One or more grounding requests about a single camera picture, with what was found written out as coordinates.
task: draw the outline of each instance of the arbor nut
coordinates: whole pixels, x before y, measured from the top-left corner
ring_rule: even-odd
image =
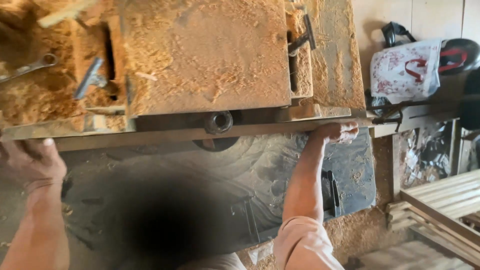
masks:
[[[214,111],[205,116],[205,131],[219,135],[229,131],[233,126],[233,117],[229,111]]]

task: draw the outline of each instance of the forearm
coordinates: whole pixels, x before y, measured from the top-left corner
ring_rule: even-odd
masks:
[[[321,137],[308,140],[288,183],[283,206],[283,221],[306,216],[323,221],[322,163],[325,141]]]
[[[34,190],[0,270],[68,269],[69,251],[61,215],[61,184]]]

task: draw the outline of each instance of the wrench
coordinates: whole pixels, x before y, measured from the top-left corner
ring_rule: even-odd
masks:
[[[40,69],[40,68],[43,68],[43,67],[54,66],[57,63],[58,63],[58,58],[51,53],[47,53],[47,54],[43,55],[42,58],[40,58],[38,61],[36,61],[32,64],[29,64],[29,65],[18,68],[11,75],[0,75],[0,83],[6,82],[6,81],[11,80],[15,77],[21,76],[25,73],[29,73],[29,72],[32,72],[34,70],[37,70],[37,69]]]

